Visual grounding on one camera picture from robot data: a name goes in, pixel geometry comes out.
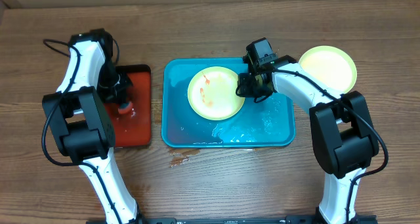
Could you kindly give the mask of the green and pink sponge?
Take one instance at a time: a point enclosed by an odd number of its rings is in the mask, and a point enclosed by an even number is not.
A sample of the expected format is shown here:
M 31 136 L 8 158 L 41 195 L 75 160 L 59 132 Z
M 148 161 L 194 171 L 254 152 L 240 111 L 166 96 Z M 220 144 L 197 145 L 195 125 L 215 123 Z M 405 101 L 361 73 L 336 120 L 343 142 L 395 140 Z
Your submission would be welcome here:
M 133 103 L 131 101 L 120 104 L 117 109 L 118 113 L 121 115 L 128 114 L 132 110 L 133 110 Z

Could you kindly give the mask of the yellow-green plate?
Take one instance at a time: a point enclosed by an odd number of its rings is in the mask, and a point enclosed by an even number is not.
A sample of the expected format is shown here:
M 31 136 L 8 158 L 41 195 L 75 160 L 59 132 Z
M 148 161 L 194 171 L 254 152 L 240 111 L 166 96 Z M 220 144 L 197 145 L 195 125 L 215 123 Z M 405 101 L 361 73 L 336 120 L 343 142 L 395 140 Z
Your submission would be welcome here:
M 300 57 L 299 64 L 311 76 L 343 93 L 348 93 L 356 83 L 356 65 L 339 48 L 327 45 L 313 47 Z
M 187 89 L 192 110 L 208 120 L 225 120 L 237 114 L 244 102 L 236 94 L 238 74 L 233 70 L 212 66 L 200 70 Z

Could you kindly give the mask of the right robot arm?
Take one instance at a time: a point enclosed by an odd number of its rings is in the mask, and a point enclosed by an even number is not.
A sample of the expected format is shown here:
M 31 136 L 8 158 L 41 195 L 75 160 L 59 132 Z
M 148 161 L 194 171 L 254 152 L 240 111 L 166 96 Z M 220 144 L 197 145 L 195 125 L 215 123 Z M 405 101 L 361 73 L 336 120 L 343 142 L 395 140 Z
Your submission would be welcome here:
M 281 93 L 306 110 L 310 118 L 312 148 L 325 171 L 322 200 L 311 217 L 313 223 L 376 223 L 374 216 L 354 209 L 358 186 L 371 160 L 383 146 L 374 129 L 364 96 L 341 93 L 305 72 L 289 55 L 246 54 L 236 93 L 240 97 L 267 98 Z

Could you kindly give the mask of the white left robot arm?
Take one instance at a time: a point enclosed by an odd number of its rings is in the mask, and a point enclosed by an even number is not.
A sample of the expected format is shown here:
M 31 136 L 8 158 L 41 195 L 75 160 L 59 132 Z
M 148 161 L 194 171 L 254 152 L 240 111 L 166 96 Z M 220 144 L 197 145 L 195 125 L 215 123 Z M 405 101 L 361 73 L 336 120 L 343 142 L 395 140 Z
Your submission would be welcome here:
M 105 105 L 131 106 L 132 82 L 116 70 L 116 40 L 105 30 L 71 36 L 66 75 L 55 93 L 45 95 L 46 115 L 41 148 L 46 159 L 63 167 L 77 166 L 87 176 L 104 212 L 106 223 L 142 223 L 114 156 L 116 135 Z

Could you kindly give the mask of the blue plastic tray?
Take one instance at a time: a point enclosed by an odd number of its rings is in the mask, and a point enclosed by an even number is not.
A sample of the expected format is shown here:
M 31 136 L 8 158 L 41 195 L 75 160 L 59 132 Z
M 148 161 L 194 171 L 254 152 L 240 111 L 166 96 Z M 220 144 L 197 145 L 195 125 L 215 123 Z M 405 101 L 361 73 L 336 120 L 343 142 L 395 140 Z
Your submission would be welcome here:
M 208 120 L 193 111 L 187 89 L 191 79 L 210 66 L 240 74 L 247 71 L 241 58 L 180 58 L 164 69 L 161 136 L 173 148 L 257 148 L 287 146 L 295 138 L 293 102 L 274 93 L 255 103 L 246 98 L 237 114 Z

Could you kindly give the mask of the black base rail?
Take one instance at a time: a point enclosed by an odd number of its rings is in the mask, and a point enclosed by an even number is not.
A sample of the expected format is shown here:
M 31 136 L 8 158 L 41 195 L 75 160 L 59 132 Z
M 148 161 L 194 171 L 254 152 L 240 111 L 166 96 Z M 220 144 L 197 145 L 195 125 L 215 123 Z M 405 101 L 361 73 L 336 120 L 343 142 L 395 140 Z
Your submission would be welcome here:
M 140 223 L 147 224 L 315 224 L 322 223 L 315 215 L 289 215 L 279 218 L 249 218 L 249 219 L 187 219 L 175 218 L 144 219 Z

